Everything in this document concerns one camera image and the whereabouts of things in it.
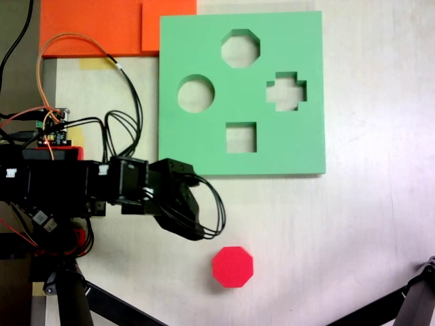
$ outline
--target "red octagonal block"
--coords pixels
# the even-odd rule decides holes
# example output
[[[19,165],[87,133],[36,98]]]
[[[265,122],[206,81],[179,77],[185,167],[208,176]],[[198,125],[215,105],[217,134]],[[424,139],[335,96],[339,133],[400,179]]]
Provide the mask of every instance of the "red octagonal block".
[[[252,256],[242,247],[224,247],[211,261],[213,276],[223,287],[242,287],[254,274]]]

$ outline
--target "black tripod leg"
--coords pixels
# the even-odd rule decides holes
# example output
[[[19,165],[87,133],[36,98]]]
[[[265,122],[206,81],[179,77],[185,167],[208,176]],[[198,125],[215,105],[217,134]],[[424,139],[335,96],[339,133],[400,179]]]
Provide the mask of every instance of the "black tripod leg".
[[[94,326],[79,274],[60,272],[56,278],[56,291],[62,326]]]
[[[93,312],[119,326],[167,326],[89,282],[86,296]]]
[[[422,279],[409,289],[394,326],[429,326],[434,308],[435,291]]]
[[[403,287],[329,324],[329,326],[382,326],[396,318],[406,292],[406,287]]]

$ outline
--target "yellow tape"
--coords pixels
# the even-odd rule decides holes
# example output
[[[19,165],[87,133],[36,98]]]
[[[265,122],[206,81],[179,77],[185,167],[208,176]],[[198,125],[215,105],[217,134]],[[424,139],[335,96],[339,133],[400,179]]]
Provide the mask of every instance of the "yellow tape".
[[[43,291],[44,282],[33,282],[32,283],[32,296],[33,297],[45,297],[46,294]]]
[[[84,135],[81,126],[68,129],[68,139],[71,139],[73,146],[84,147]]]
[[[117,69],[109,58],[80,58],[80,70],[110,70]]]

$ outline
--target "black metal stand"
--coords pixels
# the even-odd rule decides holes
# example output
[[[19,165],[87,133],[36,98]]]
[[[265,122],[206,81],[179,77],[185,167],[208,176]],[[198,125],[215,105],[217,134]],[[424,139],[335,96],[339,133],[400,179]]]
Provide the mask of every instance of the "black metal stand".
[[[420,267],[408,285],[339,319],[329,326],[430,325],[435,308],[435,256]]]
[[[44,291],[58,296],[62,326],[93,326],[90,311],[119,326],[167,326],[87,282],[75,260],[63,261],[44,284]]]

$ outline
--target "orange foam board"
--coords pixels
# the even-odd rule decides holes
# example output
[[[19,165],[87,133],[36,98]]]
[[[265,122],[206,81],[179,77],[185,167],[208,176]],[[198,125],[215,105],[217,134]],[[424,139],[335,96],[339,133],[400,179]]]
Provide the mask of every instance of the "orange foam board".
[[[59,33],[82,33],[114,56],[140,56],[143,0],[41,0],[39,49]],[[44,57],[104,56],[88,41],[55,41]]]
[[[196,15],[196,0],[143,0],[142,52],[157,56],[160,49],[160,17]]]
[[[41,0],[39,49],[60,33],[96,39],[113,56],[157,56],[160,17],[195,15],[196,0]],[[104,56],[88,41],[54,42],[44,58]]]

